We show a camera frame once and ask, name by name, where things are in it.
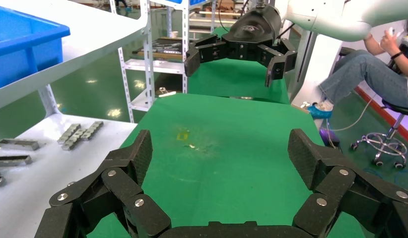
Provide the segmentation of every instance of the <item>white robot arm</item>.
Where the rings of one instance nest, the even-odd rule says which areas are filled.
[[[287,10],[280,11],[282,19],[341,41],[359,41],[372,27],[408,19],[408,0],[287,1]]]

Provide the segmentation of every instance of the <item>jeans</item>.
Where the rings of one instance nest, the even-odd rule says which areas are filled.
[[[408,108],[407,79],[366,51],[355,51],[340,59],[332,75],[319,88],[336,104],[363,80],[385,101]]]
[[[127,2],[125,2],[125,0],[115,0],[115,5],[116,6],[119,6],[119,1],[121,1],[124,4],[125,8],[128,7]]]

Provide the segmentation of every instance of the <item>black cable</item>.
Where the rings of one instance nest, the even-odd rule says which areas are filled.
[[[242,7],[241,16],[243,15],[243,12],[245,11],[245,7],[246,7],[246,4],[248,4],[248,1],[249,0],[246,0],[246,2],[244,3],[244,6]]]
[[[277,39],[280,39],[280,37],[286,33],[288,30],[290,30],[293,26],[295,25],[295,23],[291,24],[286,30],[284,30],[279,36],[277,36]]]
[[[223,29],[224,29],[226,32],[229,32],[226,28],[224,28],[223,23],[221,23],[221,19],[220,19],[220,9],[221,9],[221,3],[222,3],[222,1],[223,1],[223,0],[220,0],[220,3],[219,3],[219,5],[218,5],[218,21],[220,22],[221,27],[223,27]]]

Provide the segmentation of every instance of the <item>sneaker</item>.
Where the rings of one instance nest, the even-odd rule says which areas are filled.
[[[317,105],[317,103],[314,103],[312,106],[308,107],[307,110],[313,119],[328,119],[333,114],[332,110],[327,111],[322,107],[322,105]]]

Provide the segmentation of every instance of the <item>caster wheel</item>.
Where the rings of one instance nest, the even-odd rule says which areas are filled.
[[[373,160],[372,163],[375,164],[378,167],[381,167],[384,164],[384,163],[382,163],[382,161],[375,161],[375,160]]]
[[[402,168],[404,168],[404,166],[403,166],[400,162],[394,162],[394,167],[395,167],[396,169],[402,169]]]
[[[358,146],[359,146],[358,143],[352,143],[352,144],[350,145],[350,149],[351,149],[351,150],[356,150]]]

